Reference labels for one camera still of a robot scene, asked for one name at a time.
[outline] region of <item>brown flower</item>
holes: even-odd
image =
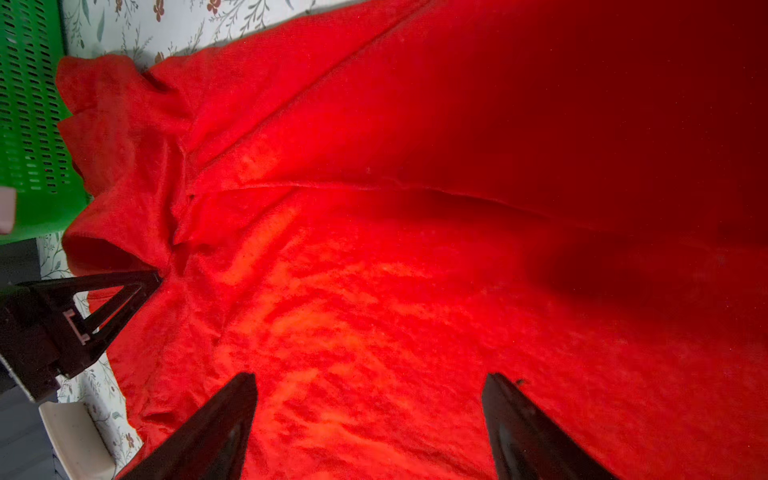
[[[208,5],[206,8],[208,8],[209,12],[213,12],[214,15],[219,12],[219,7],[221,6],[221,0],[208,0]]]
[[[157,19],[157,21],[160,21],[160,17],[163,16],[165,13],[165,8],[163,8],[164,0],[154,0],[154,8],[152,8],[152,11],[154,12],[154,17]]]

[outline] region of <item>green basket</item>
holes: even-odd
[[[0,186],[17,193],[0,244],[63,230],[88,204],[56,124],[69,115],[56,65],[65,54],[55,0],[0,0]]]

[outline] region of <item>red garment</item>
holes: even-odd
[[[245,478],[493,478],[485,375],[622,478],[768,471],[768,4],[382,0],[67,58],[78,274],[156,448],[236,372]]]

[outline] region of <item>floral tablecloth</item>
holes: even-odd
[[[343,0],[63,0],[61,12],[68,53],[94,58],[127,55],[139,68],[149,68],[172,55],[188,55],[209,45],[260,31],[299,15],[323,12]],[[71,276],[61,248],[61,233],[38,239],[44,279]],[[78,308],[88,314],[85,295]],[[104,354],[73,379],[61,380],[59,402],[88,406],[118,472],[141,447],[136,430],[125,419],[123,397]]]

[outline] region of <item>red cloth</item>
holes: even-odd
[[[768,5],[382,0],[66,58],[78,274],[156,448],[257,375],[245,478],[493,478],[487,372],[623,478],[768,471]]]

